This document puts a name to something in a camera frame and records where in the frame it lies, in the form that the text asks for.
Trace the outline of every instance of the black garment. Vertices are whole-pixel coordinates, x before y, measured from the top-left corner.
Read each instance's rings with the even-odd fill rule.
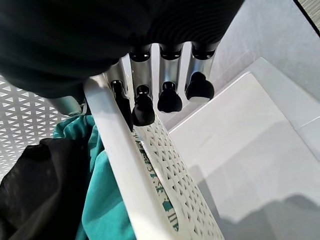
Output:
[[[131,46],[216,43],[244,0],[1,0],[0,73],[45,98],[74,95]]]
[[[0,184],[0,240],[75,239],[87,193],[88,141],[28,146]]]

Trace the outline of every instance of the white plastic laundry basket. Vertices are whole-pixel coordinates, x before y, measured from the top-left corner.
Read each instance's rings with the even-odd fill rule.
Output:
[[[90,80],[88,105],[138,240],[223,240],[202,194],[156,118],[134,133],[113,93]],[[0,180],[27,145],[49,138],[65,119],[45,99],[0,79]]]
[[[223,240],[161,121],[131,133],[109,88],[89,80],[84,91],[136,238]]]

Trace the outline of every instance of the teal shirt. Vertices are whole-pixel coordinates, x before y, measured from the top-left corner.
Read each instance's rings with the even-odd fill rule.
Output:
[[[135,240],[128,213],[97,126],[92,116],[80,116],[59,123],[54,138],[82,139],[90,135],[88,190],[76,240]]]

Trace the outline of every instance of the perforated basket wall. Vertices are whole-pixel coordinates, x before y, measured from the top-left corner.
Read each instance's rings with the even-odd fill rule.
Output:
[[[158,194],[162,194],[159,197],[172,227],[178,234],[191,236],[193,240],[223,240],[204,197],[158,117],[154,124],[135,130],[138,136],[136,142],[138,145],[142,143],[147,155],[144,156],[146,166],[149,162],[152,165],[152,170],[148,170],[150,181]]]
[[[0,76],[0,181],[27,145],[49,138],[64,119],[45,99],[9,85]]]

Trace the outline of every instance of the white floor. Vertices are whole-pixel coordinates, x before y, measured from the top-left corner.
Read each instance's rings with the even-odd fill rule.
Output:
[[[319,240],[320,162],[254,74],[170,135],[226,240]]]

